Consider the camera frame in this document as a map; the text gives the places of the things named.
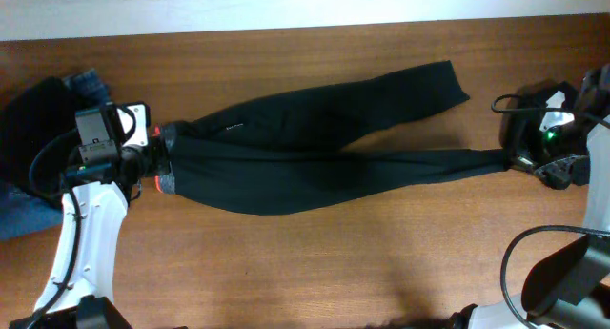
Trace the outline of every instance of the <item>black pants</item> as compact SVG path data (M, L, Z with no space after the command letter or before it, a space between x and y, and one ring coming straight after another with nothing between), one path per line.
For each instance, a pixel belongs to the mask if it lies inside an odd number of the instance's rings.
M504 151L341 152L365 134L469 97L450 62L281 93L163 128L175 192L233 212L282 215L394 188L504 171Z

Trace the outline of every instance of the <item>black cloth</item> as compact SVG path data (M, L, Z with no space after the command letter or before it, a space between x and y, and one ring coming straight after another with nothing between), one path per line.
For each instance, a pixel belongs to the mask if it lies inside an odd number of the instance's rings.
M164 131L177 132L168 140L175 191L233 212L283 215L406 185L504 171L502 150L340 150L365 134L468 99L446 61L271 95L193 123L173 123Z
M0 178L34 194L28 181L34 158L58 135L76 127L76 111L93 105L94 102L71 92L55 77L41 81L13 99L0 112ZM78 144L80 139L74 134L57 142L52 152L40 159L35 176L49 192L55 191L57 176L66 169L71 148ZM59 204L57 199L45 199Z

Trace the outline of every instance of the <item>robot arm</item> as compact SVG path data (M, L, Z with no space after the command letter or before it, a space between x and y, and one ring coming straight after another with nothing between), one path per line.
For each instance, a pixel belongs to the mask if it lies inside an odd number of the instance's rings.
M610 123L610 65L591 71L583 80L580 109L605 115ZM586 136L590 160L589 192L583 227L610 231L610 130L597 124ZM553 323L561 328L609 328L610 290L601 280L610 274L610 242L584 236L537 264L523 287L523 295L511 300L525 318ZM505 302L479 306L469 314L467 329L521 329Z
M75 307L85 296L106 297L113 302L112 275L114 255L121 223L127 214L127 199L116 183L99 181L72 189L81 211L81 234L76 264L68 283L68 289L47 313ZM57 283L68 272L71 250L74 247L76 221L71 197L62 199L64 222L55 254L51 276L34 310L42 308L57 292Z
M109 103L76 114L83 163L65 172L71 192L62 197L51 275L32 317L12 322L11 329L131 328L112 305L112 276L132 187L168 168L160 138L148 138L149 123L144 103Z

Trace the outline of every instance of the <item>wood grain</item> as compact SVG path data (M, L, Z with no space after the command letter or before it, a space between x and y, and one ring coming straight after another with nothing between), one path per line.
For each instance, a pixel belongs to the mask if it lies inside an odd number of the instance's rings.
M548 78L579 85L587 69L610 61L609 48L605 14L5 42L0 93L6 103L44 76L95 67L115 101L146 101L152 121L163 123L449 59L472 100L362 144L434 148L416 138L437 137L488 149L498 146L500 123L492 98ZM115 304L136 328L361 327L497 302L512 237L540 224L581 223L587 192L552 191L509 171L258 217L145 184L123 223L114 273ZM58 235L0 243L0 322L31 312ZM511 290L572 239L525 241L511 262Z

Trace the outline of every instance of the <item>black cable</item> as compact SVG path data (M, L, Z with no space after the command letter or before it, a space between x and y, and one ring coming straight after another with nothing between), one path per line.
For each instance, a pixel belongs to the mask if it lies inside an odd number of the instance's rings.
M492 102L492 111L495 112L495 113L503 113L503 114L518 114L518 113L570 113L570 114L573 114L575 116L581 116L583 118L589 119L592 122L601 124L602 126L606 127L607 129L610 129L610 123L608 123L607 121L603 120L602 118L599 118L596 115L592 115L590 113L585 113L585 112L580 112L580 111L573 111L573 110L559 109L559 108L499 109L499 108L496 107L498 102L500 102L501 100L512 99L512 98L519 99L519 100L526 100L527 99L524 96L518 95L518 94L505 94L505 95L502 95L502 96L498 97L496 100L494 100L494 102Z
M42 191L38 188L38 186L36 185L36 181L34 180L34 173L36 172L36 167L38 166L38 163L40 163L40 159L42 158L42 156L44 156L53 146L57 145L57 143L68 139L71 135L73 134L78 134L78 131L76 128L65 132L63 134L58 135L56 138L54 138L51 142L47 143L47 145L40 150L40 152L38 152L38 154L36 155L36 157L34 158L34 160L31 162L30 164L30 170L28 172L28 181L30 182L30 187L31 189L36 193L39 194L43 197L46 197L48 199L53 199L58 195L63 194L63 191L59 191L57 193L54 194L48 194L45 191Z
M38 322L38 320L40 320L43 316L45 316L47 311L49 311L49 309L52 308L52 306L55 304L55 302L57 302L61 298L61 296L64 294L64 291L66 291L66 289L68 289L68 284L72 277L72 273L74 272L74 266L76 265L76 258L78 256L78 244L80 242L80 230L81 230L81 220L82 220L82 216L81 216L81 212L80 212L80 204L78 203L78 199L76 198L76 195L74 194L74 190L71 188L70 185L68 185L68 183L66 181L66 176L62 173L62 174L60 174L60 177L64 184L64 188L70 194L72 205L74 207L74 220L76 221L76 227L74 229L74 243L72 245L70 262L68 262L68 270L66 271L66 274L64 275L64 280L61 283L56 284L57 291L55 292L55 295L53 295L53 297L51 297L51 299L49 299L49 301L43 307L34 311L34 313L31 315L30 323L26 327L27 329L34 328L34 325Z
M594 230L594 229L586 229L581 227L567 226L567 225L542 225L536 228L532 228L526 230L515 237L511 243L506 248L506 252L504 253L504 257L502 258L502 266L499 272L499 286L502 290L502 296L504 297L504 301L506 305L510 309L510 311L515 315L521 324L525 325L530 329L538 329L537 326L532 324L529 320L525 319L515 307L515 304L511 300L511 297L508 293L508 287L506 285L506 269L508 267L508 259L510 255L513 253L515 247L522 241L524 238L541 232L567 232L567 233L576 233L576 234L584 234L584 235L592 235L592 236L600 236L610 238L610 232L603 230Z

